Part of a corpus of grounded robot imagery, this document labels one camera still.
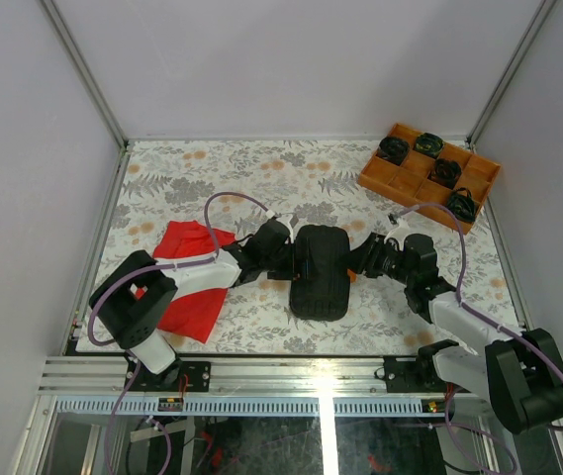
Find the black plastic tool case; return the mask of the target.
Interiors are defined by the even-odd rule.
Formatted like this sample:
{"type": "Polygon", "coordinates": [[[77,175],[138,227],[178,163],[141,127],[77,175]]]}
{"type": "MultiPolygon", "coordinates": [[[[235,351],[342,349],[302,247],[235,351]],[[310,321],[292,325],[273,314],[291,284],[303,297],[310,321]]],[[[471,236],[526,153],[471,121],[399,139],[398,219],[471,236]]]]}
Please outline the black plastic tool case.
{"type": "Polygon", "coordinates": [[[294,280],[289,304],[292,314],[302,320],[335,322],[348,310],[350,277],[344,258],[350,253],[346,230],[306,225],[295,241],[307,241],[311,252],[311,277],[294,280]]]}

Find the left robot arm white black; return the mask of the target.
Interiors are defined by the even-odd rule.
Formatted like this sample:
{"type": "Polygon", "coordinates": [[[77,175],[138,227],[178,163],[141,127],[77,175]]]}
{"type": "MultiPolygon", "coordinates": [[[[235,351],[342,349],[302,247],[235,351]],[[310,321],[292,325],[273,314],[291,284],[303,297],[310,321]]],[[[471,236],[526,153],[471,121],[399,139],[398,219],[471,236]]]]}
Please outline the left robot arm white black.
{"type": "Polygon", "coordinates": [[[244,243],[178,259],[154,259],[144,250],[130,254],[89,300],[87,324],[92,344],[105,346],[94,333],[99,321],[112,342],[146,369],[159,390],[174,388],[181,377],[176,351],[157,329],[169,305],[181,298],[214,289],[230,289],[255,281],[263,272],[290,278],[283,269],[290,259],[298,218],[270,217],[244,243]]]}

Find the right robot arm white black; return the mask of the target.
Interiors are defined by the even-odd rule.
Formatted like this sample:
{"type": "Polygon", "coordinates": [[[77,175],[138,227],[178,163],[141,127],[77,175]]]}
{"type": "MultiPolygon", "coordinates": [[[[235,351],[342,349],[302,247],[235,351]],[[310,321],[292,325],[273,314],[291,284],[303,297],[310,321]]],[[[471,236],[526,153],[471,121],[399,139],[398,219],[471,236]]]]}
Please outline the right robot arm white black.
{"type": "Polygon", "coordinates": [[[371,234],[344,262],[356,274],[399,282],[415,314],[453,334],[420,350],[415,374],[423,388],[462,387],[514,434],[563,419],[563,361],[551,334],[506,326],[467,304],[440,275],[431,237],[371,234]]]}

